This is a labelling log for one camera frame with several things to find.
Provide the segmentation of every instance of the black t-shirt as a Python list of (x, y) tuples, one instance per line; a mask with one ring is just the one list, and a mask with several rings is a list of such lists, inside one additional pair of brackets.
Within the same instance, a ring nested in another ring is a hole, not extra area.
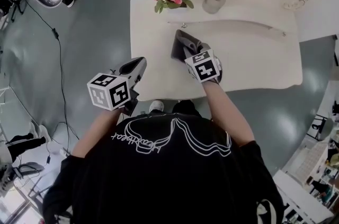
[(124, 120), (84, 159), (70, 156), (44, 199), (47, 224), (71, 205), (73, 223), (257, 223), (269, 200), (283, 204), (259, 146), (238, 147), (213, 122), (151, 114)]

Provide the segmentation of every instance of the shoe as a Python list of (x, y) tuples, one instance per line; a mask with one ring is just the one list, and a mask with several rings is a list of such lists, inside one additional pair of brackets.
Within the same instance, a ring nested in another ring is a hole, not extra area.
[(48, 131), (45, 126), (39, 125), (39, 137), (44, 137), (46, 140), (46, 143), (49, 143), (52, 141), (51, 137), (48, 134)]
[(150, 104), (149, 112), (151, 112), (152, 110), (164, 111), (164, 106), (165, 105), (162, 101), (155, 100)]
[(73, 0), (67, 7), (72, 7), (74, 5), (75, 0)]
[(35, 125), (31, 121), (30, 121), (30, 133), (34, 136), (34, 138), (38, 138), (39, 137), (37, 131), (35, 130)]

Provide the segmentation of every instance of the forearm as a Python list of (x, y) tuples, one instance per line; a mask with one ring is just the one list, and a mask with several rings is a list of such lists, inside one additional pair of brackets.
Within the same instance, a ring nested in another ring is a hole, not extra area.
[(249, 124), (222, 88), (213, 82), (204, 82), (202, 85), (207, 95), (213, 121), (223, 128), (239, 146), (253, 141), (254, 136)]
[(75, 145), (72, 155), (84, 158), (98, 141), (118, 123), (120, 110), (103, 111), (92, 123), (90, 129)]

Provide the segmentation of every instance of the white line graphic on shirt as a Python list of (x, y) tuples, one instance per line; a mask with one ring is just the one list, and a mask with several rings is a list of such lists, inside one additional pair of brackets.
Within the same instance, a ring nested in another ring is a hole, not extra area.
[(228, 133), (225, 132), (227, 138), (226, 138), (226, 146), (217, 144), (217, 143), (212, 143), (210, 145), (205, 145), (198, 141), (194, 135), (191, 133), (191, 130), (189, 126), (187, 125), (186, 122), (184, 122), (181, 119), (174, 118), (171, 120), (171, 132), (169, 133), (168, 137), (158, 139), (156, 141), (151, 141), (148, 139), (142, 138), (142, 136), (135, 131), (132, 130), (131, 124), (137, 120), (142, 120), (145, 118), (141, 119), (136, 119), (134, 121), (130, 121), (127, 123), (124, 129), (124, 134), (123, 135), (118, 135), (117, 133), (114, 134), (112, 137), (112, 140), (115, 138), (121, 141), (127, 141), (128, 144), (135, 144), (136, 145), (136, 151), (141, 154), (150, 154), (152, 151), (156, 150), (158, 153), (161, 150), (162, 147), (166, 146), (171, 137), (172, 134), (174, 133), (175, 127), (178, 127), (179, 129), (182, 130), (182, 132), (185, 134), (185, 138), (190, 145), (190, 147), (196, 151), (198, 154), (202, 156), (209, 156), (213, 153), (220, 153), (221, 156), (226, 157), (228, 156), (231, 151), (231, 139), (228, 135)]

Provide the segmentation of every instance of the cable connector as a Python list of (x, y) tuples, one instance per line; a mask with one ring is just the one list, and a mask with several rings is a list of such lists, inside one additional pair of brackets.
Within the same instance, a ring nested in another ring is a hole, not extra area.
[(58, 40), (59, 39), (59, 34), (55, 28), (52, 29), (54, 37)]

